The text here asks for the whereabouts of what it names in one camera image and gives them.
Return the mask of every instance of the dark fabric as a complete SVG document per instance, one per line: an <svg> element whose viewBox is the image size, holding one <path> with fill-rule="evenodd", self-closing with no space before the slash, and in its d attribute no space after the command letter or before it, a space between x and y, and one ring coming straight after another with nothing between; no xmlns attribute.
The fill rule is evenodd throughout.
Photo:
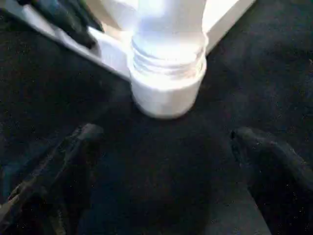
<svg viewBox="0 0 313 235"><path fill-rule="evenodd" d="M229 133L271 132L313 163L313 6L294 2L257 1L208 56L194 108L173 121L144 116L127 82L1 14L5 177L93 122L106 151L79 234L270 234Z"/></svg>
<svg viewBox="0 0 313 235"><path fill-rule="evenodd" d="M257 129L233 131L231 145L272 233L312 234L312 167L288 143Z"/></svg>

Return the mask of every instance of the black cloth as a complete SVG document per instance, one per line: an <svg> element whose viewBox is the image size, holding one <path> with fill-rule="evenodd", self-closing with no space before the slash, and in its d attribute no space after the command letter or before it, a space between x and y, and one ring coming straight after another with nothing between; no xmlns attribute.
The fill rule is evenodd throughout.
<svg viewBox="0 0 313 235"><path fill-rule="evenodd" d="M106 151L79 234L270 234L229 133L271 132L313 163L313 6L294 2L257 1L208 56L193 109L173 121L144 116L127 82L1 13L5 177L93 122Z"/></svg>

